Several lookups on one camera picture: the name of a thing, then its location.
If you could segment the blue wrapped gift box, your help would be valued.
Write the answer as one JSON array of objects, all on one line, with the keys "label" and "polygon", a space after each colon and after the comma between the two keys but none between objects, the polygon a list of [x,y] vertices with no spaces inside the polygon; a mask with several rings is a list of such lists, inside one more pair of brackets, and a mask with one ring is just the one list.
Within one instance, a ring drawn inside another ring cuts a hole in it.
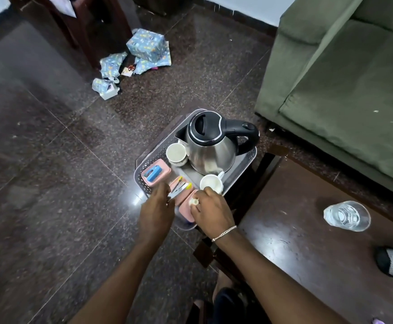
[{"label": "blue wrapped gift box", "polygon": [[166,50],[166,39],[163,35],[138,28],[126,42],[129,52],[137,58],[151,63],[157,62]]}]

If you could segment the clear grey plastic tray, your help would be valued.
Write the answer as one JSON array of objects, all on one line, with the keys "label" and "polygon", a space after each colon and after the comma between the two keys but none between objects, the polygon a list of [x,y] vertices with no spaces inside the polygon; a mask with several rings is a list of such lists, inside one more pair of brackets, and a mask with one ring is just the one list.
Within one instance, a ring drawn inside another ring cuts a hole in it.
[{"label": "clear grey plastic tray", "polygon": [[208,155],[214,156],[213,159],[206,159],[204,163],[204,167],[208,169],[213,169],[214,174],[220,173],[221,169],[225,171],[225,176],[222,178],[222,182],[224,183],[224,191],[221,193],[225,195],[228,190],[232,188],[235,182],[240,178],[240,176],[245,172],[245,170],[250,166],[257,155],[257,143],[259,141],[259,131],[258,129],[251,123],[244,122],[238,119],[225,119],[219,113],[206,109],[197,109],[193,111],[191,114],[187,115],[185,119],[175,127],[170,134],[168,134],[159,144],[144,158],[144,160],[136,167],[134,172],[134,180],[136,184],[140,187],[140,189],[145,193],[146,196],[151,194],[151,188],[148,186],[148,183],[143,182],[144,173],[146,170],[155,163],[157,160],[161,159],[166,162],[167,165],[171,165],[171,163],[167,160],[166,150],[167,147],[172,145],[174,142],[183,142],[185,146],[187,146],[187,142],[185,140],[185,135],[188,131],[188,126],[190,123],[199,121],[203,122],[203,115],[215,115],[217,120],[215,120],[215,124],[223,124],[225,122],[227,125],[230,125],[232,121],[234,121],[234,127],[241,128],[242,131],[245,131],[247,127],[249,127],[250,134],[246,133],[245,135],[241,135],[244,137],[243,143],[236,142],[229,135],[230,141],[234,144],[231,162],[224,162],[223,159],[226,158],[229,153],[223,154],[223,147],[219,149],[220,154],[217,155],[214,152],[209,152]]}]

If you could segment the dark wooden cabinet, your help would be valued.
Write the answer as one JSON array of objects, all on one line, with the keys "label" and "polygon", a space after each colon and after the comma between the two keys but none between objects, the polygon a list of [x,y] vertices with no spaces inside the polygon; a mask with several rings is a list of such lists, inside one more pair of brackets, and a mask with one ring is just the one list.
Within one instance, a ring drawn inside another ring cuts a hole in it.
[{"label": "dark wooden cabinet", "polygon": [[132,35],[129,21],[119,0],[71,0],[77,18],[60,13],[49,0],[8,0],[11,5],[22,10],[24,5],[33,1],[42,6],[52,17],[65,39],[73,49],[80,49],[94,69],[100,69],[100,58],[92,45],[91,35],[96,21],[106,19],[123,35]]}]

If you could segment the small half wrapped white box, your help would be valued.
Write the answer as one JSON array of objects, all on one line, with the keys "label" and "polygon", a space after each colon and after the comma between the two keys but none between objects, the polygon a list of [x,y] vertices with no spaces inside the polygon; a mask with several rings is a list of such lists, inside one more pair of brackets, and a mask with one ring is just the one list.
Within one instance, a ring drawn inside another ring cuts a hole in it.
[{"label": "small half wrapped white box", "polygon": [[119,80],[98,79],[92,81],[92,89],[97,92],[103,100],[109,100],[118,95],[120,88]]}]

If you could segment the glass of water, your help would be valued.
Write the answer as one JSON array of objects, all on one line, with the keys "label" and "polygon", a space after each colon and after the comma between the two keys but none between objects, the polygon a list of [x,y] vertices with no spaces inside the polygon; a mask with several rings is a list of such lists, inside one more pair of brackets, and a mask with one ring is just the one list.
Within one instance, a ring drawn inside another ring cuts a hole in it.
[{"label": "glass of water", "polygon": [[367,208],[356,201],[344,201],[324,209],[323,217],[331,226],[363,232],[371,225],[371,215]]}]

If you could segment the person's left forearm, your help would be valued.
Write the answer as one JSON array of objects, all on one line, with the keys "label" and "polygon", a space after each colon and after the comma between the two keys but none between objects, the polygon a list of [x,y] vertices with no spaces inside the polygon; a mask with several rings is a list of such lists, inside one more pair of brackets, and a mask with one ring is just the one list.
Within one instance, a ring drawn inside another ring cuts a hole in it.
[{"label": "person's left forearm", "polygon": [[169,230],[141,230],[129,254],[69,324],[125,324],[141,280]]}]

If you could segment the long pink box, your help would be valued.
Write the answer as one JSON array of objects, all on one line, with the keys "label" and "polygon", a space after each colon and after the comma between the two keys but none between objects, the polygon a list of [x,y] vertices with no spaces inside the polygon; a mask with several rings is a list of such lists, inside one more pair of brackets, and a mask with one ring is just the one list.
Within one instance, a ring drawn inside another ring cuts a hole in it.
[{"label": "long pink box", "polygon": [[[169,185],[171,190],[173,189],[173,185],[177,183],[178,177],[176,177]],[[193,186],[189,190],[184,190],[177,197],[174,198],[175,206],[178,207],[178,215],[181,216],[188,223],[194,224],[195,220],[191,215],[190,207],[189,207],[189,199],[193,197],[194,193],[197,189]]]}]

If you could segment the green fabric sofa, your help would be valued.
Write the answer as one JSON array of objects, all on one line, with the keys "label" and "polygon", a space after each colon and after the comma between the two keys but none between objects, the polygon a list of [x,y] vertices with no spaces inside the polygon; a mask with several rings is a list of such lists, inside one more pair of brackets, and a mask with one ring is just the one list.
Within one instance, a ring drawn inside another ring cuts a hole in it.
[{"label": "green fabric sofa", "polygon": [[295,0],[255,112],[393,192],[393,0]]}]

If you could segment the small pink box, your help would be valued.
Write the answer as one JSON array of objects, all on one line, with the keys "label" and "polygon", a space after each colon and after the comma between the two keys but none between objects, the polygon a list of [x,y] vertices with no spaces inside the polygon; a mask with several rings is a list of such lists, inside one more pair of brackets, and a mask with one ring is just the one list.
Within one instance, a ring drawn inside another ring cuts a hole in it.
[{"label": "small pink box", "polygon": [[[157,164],[161,166],[162,173],[156,178],[155,181],[148,182],[147,179],[145,178],[145,173],[149,171],[152,167],[156,166]],[[147,184],[147,186],[154,187],[158,185],[161,181],[165,180],[170,175],[171,171],[172,169],[167,165],[167,163],[160,158],[154,161],[152,164],[150,164],[146,169],[144,169],[140,176],[145,182],[145,184]]]}]

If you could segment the blue packets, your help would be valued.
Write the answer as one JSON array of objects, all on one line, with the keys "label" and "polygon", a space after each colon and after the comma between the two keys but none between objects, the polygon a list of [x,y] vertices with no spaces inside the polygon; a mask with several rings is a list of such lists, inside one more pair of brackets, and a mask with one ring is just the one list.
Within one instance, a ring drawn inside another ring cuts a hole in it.
[{"label": "blue packets", "polygon": [[148,182],[153,182],[162,173],[162,168],[160,165],[152,167],[149,171],[145,173],[145,178]]}]

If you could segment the dark wooden coffee table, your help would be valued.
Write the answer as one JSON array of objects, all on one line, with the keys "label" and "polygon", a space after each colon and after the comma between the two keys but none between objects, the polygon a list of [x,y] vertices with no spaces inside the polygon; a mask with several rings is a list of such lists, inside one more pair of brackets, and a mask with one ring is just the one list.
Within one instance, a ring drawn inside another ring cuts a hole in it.
[{"label": "dark wooden coffee table", "polygon": [[[393,324],[393,278],[381,272],[377,247],[393,248],[393,217],[355,198],[273,145],[264,154],[249,186],[230,190],[238,229],[268,260],[337,311],[351,324],[378,318]],[[353,232],[329,225],[325,208],[357,201],[371,225]]]}]

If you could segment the person's left hand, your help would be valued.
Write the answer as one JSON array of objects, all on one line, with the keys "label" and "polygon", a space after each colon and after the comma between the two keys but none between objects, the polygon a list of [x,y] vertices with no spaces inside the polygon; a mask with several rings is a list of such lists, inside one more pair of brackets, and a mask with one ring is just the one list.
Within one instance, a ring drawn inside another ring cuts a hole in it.
[{"label": "person's left hand", "polygon": [[175,200],[146,200],[139,216],[139,241],[159,248],[175,217]]}]

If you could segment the crumpled blue wrapping paper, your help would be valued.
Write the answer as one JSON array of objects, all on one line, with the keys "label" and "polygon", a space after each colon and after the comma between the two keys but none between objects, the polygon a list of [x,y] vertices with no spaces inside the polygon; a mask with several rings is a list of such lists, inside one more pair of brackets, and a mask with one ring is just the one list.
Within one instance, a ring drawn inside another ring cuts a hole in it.
[{"label": "crumpled blue wrapping paper", "polygon": [[122,52],[110,54],[109,56],[100,59],[102,78],[110,81],[116,80],[120,75],[120,67],[127,55],[127,52]]}]

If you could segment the flat blue wrapping paper sheet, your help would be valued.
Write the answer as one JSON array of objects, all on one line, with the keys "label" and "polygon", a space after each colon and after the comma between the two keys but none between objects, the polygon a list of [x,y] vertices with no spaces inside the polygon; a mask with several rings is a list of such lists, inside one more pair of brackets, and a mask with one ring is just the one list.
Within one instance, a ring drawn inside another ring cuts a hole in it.
[{"label": "flat blue wrapping paper sheet", "polygon": [[148,60],[136,57],[134,65],[135,65],[134,74],[136,75],[141,75],[148,70],[155,70],[158,69],[159,67],[171,66],[172,61],[171,61],[169,42],[166,41],[166,49],[156,62],[150,62]]}]

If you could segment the white ceramic cup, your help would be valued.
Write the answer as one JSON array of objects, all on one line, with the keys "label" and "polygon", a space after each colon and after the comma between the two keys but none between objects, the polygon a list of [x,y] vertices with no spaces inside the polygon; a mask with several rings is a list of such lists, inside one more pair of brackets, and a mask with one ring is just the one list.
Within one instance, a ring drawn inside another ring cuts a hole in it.
[{"label": "white ceramic cup", "polygon": [[221,171],[219,174],[208,174],[205,175],[199,184],[199,189],[204,190],[206,187],[210,187],[217,194],[222,194],[224,190],[224,184],[222,182],[222,178],[224,177],[225,172]]},{"label": "white ceramic cup", "polygon": [[168,162],[175,167],[182,167],[188,162],[186,147],[181,143],[172,143],[166,149]]}]

